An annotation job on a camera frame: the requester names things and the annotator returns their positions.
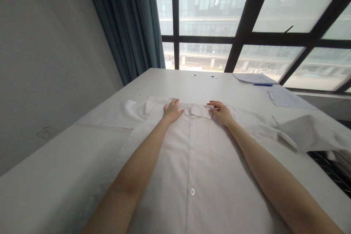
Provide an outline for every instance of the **black window frame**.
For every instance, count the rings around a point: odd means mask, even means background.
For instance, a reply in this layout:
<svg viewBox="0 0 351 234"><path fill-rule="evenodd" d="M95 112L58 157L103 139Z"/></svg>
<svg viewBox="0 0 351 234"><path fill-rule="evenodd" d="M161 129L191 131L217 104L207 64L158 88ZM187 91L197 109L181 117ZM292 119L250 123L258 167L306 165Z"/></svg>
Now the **black window frame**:
<svg viewBox="0 0 351 234"><path fill-rule="evenodd" d="M301 65L304 59L314 48L339 48L351 49L351 40L322 39L326 31L332 26L339 15L350 4L351 0L332 0L327 9L309 33L266 33L252 32L257 17L260 13L264 0L247 0L242 13L239 27L235 37L204 37L179 35L179 0L172 0L173 8L173 35L162 35L162 42L174 44L175 69L179 69L179 43L208 43L208 44L231 44L232 48L228 57L224 72L233 72L244 45L262 46L301 46L305 49L299 57L290 65L280 80L283 85ZM345 94L351 87L351 76L343 81L334 91L310 90L300 88L288 88L292 91L305 91L325 94Z"/></svg>

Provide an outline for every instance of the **blue pen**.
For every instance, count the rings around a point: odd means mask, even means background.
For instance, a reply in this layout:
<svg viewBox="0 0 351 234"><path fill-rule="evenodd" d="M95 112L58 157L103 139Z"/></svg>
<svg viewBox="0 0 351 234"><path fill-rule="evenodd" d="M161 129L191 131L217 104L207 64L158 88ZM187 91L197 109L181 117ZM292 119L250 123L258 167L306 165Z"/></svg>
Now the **blue pen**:
<svg viewBox="0 0 351 234"><path fill-rule="evenodd" d="M255 86L267 86L267 87L273 86L273 84L260 84L260 83L255 83L254 85Z"/></svg>

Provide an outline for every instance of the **fabric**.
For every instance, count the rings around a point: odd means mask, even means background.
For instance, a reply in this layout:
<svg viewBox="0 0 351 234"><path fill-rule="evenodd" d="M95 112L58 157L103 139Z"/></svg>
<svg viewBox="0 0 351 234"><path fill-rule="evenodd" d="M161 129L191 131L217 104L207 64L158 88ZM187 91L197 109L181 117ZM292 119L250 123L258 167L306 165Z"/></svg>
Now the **fabric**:
<svg viewBox="0 0 351 234"><path fill-rule="evenodd" d="M79 222L86 222L123 165L163 116L171 99L150 97L147 119L135 127L110 173ZM165 135L151 179L133 214L128 233L290 233L254 180L236 142L209 106L180 103L183 115ZM229 106L232 116L258 141L257 127L273 119Z"/></svg>
<svg viewBox="0 0 351 234"><path fill-rule="evenodd" d="M94 126L134 129L150 113L145 102L107 100L80 118L76 123Z"/></svg>
<svg viewBox="0 0 351 234"><path fill-rule="evenodd" d="M156 0L93 0L124 85L165 68Z"/></svg>
<svg viewBox="0 0 351 234"><path fill-rule="evenodd" d="M336 131L312 115L304 115L293 120L275 117L277 130L284 132L300 152L308 151L351 151L351 133Z"/></svg>

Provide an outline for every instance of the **blue curtain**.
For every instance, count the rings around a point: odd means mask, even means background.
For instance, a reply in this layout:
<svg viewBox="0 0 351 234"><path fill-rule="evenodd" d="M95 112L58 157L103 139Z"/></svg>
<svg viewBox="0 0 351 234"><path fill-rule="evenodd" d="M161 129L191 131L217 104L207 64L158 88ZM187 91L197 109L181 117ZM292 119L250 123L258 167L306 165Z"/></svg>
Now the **blue curtain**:
<svg viewBox="0 0 351 234"><path fill-rule="evenodd" d="M124 85L165 68L156 0L93 0Z"/></svg>

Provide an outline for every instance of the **white shirt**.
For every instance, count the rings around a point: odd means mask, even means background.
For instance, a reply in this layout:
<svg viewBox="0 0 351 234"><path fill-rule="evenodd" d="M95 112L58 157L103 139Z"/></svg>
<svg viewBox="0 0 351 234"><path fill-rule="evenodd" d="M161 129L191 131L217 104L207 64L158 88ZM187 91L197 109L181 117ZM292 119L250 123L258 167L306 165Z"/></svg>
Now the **white shirt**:
<svg viewBox="0 0 351 234"><path fill-rule="evenodd" d="M169 102L150 97L139 107L149 116L123 146L110 183L162 118L163 106ZM267 140L257 127L270 129L275 124L273 119L229 108L254 138ZM232 136L212 119L210 107L181 102L180 109L185 111L165 135L128 233L289 233L260 190Z"/></svg>

